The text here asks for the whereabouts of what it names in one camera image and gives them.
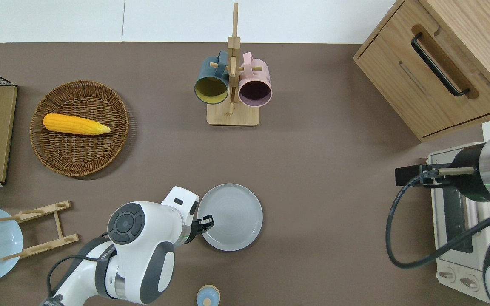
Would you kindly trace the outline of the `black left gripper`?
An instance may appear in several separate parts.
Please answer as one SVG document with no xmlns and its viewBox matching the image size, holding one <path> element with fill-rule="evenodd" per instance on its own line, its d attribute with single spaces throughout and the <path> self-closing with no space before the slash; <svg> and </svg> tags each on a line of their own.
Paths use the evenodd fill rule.
<svg viewBox="0 0 490 306">
<path fill-rule="evenodd" d="M 205 217 L 202 217 L 202 219 L 197 219 L 196 221 L 192 221 L 190 233 L 188 235 L 187 240 L 185 240 L 183 244 L 188 244 L 196 237 L 196 235 L 206 233 L 213 226 L 214 226 L 214 219 L 212 215 L 206 215 Z"/>
</svg>

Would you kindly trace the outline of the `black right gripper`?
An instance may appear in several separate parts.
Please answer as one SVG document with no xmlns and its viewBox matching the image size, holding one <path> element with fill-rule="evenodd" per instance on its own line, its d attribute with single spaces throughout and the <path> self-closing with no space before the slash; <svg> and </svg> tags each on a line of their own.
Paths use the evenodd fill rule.
<svg viewBox="0 0 490 306">
<path fill-rule="evenodd" d="M 414 183 L 413 187 L 453 187 L 470 200 L 487 203 L 490 202 L 490 192 L 484 185 L 479 172 L 479 159 L 484 144 L 465 147 L 453 159 L 453 168 L 474 168 L 475 172 L 467 175 L 453 176 L 453 182 L 447 178 L 423 178 Z M 404 186 L 415 176 L 433 169 L 451 168 L 449 163 L 443 164 L 417 164 L 395 169 L 396 186 Z"/>
</svg>

